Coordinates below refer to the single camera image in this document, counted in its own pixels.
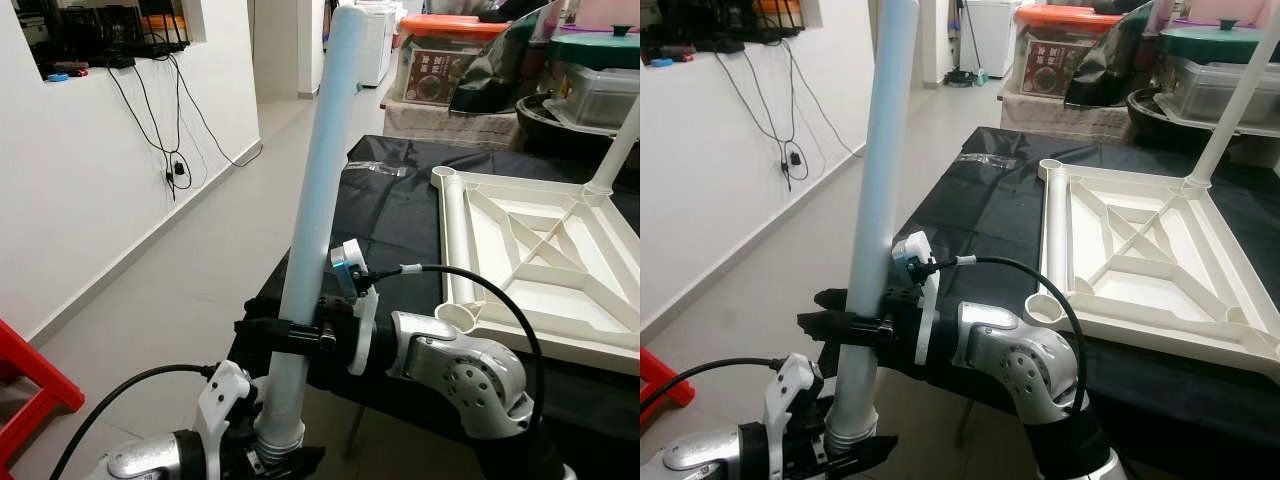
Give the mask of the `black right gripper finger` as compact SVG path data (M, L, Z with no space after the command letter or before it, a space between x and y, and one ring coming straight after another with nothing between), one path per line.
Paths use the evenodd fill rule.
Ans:
M881 346L891 343L893 324L882 317L865 317L840 310L847 300L846 289L829 288L814 294L820 311L799 314L797 325L813 340L837 346Z
M306 326L279 317L256 317L236 323L236 339L248 349L269 353L320 355L337 349L332 329Z

